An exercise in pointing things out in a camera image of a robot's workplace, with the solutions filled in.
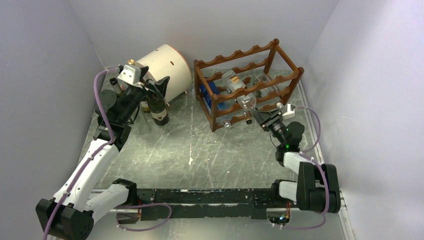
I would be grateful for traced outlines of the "green wine bottle white label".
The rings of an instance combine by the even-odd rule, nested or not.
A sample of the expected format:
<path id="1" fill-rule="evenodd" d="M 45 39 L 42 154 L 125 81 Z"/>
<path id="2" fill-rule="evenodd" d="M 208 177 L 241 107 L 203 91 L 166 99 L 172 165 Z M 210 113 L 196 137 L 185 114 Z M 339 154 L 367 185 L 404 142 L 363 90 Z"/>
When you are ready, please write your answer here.
<path id="1" fill-rule="evenodd" d="M 169 122 L 169 115 L 165 102 L 158 97 L 147 98 L 146 101 L 155 124 L 166 125 Z"/>

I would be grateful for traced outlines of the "blue bottle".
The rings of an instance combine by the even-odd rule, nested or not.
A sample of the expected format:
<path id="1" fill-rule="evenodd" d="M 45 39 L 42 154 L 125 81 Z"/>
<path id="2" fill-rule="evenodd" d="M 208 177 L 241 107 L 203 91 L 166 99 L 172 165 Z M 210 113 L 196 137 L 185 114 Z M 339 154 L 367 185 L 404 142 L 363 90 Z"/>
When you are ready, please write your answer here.
<path id="1" fill-rule="evenodd" d="M 213 81 L 209 82 L 208 85 L 209 85 L 209 88 L 211 89 L 211 91 L 214 94 L 217 94 L 217 95 L 220 94 L 218 87 L 215 85 L 215 83 Z M 212 106 L 212 98 L 211 98 L 207 88 L 203 84 L 199 85 L 199 89 L 200 89 L 201 93 L 203 94 L 202 101 L 205 104 L 205 107 L 206 107 L 208 113 L 210 113 L 211 112 L 211 106 Z M 218 103 L 217 109 L 224 111 L 226 109 L 226 104 L 224 102 Z"/>

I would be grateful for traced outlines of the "green wine bottle brown label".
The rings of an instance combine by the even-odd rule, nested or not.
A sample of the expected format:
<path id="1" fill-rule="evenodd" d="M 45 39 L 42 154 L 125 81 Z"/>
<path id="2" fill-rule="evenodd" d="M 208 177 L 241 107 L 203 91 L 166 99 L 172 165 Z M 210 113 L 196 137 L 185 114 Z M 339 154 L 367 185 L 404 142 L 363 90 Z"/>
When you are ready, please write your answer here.
<path id="1" fill-rule="evenodd" d="M 114 92 L 118 95 L 118 96 L 122 96 L 124 94 L 124 90 L 122 89 L 121 85 L 118 82 L 118 79 L 115 77 L 112 77 L 109 79 L 109 82 L 114 90 Z"/>

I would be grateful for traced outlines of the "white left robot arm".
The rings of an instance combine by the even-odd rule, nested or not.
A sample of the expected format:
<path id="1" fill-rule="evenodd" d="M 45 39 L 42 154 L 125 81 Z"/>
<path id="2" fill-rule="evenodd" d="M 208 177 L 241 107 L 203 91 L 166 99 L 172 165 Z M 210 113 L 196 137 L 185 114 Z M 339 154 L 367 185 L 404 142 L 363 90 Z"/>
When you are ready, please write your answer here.
<path id="1" fill-rule="evenodd" d="M 146 207 L 136 183 L 115 180 L 109 188 L 91 197 L 101 173 L 115 159 L 131 132 L 133 113 L 144 99 L 165 101 L 170 81 L 145 79 L 149 67 L 120 65 L 99 72 L 93 91 L 99 123 L 87 153 L 65 184 L 50 198 L 41 199 L 35 211 L 43 239 L 85 240 L 95 223 L 113 209 Z"/>

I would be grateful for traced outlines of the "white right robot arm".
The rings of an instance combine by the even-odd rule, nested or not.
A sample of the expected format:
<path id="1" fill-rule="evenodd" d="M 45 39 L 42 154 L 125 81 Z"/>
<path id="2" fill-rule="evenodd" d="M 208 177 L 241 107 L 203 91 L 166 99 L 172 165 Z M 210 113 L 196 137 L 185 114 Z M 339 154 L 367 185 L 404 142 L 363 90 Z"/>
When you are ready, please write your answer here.
<path id="1" fill-rule="evenodd" d="M 265 132 L 279 141 L 275 159 L 297 174 L 296 181 L 282 180 L 270 193 L 270 202 L 282 207 L 288 200 L 300 210 L 338 213 L 341 196 L 337 169 L 333 164 L 319 164 L 300 149 L 305 126 L 297 121 L 283 123 L 280 110 L 252 111 L 252 116 Z"/>

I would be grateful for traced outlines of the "clear glass bottle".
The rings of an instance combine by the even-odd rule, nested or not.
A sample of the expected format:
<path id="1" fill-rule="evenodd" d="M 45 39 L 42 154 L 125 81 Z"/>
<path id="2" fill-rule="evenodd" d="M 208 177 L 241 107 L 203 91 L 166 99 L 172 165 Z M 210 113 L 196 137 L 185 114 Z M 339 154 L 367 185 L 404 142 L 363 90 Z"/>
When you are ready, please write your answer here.
<path id="1" fill-rule="evenodd" d="M 141 104 L 139 105 L 140 109 L 139 109 L 137 118 L 135 120 L 138 132 L 140 134 L 147 134 L 147 133 L 150 133 L 151 130 L 152 130 L 150 124 L 148 123 L 147 116 L 146 116 L 147 112 L 145 110 L 147 108 L 144 107 L 144 105 L 145 104 L 142 101 Z"/>

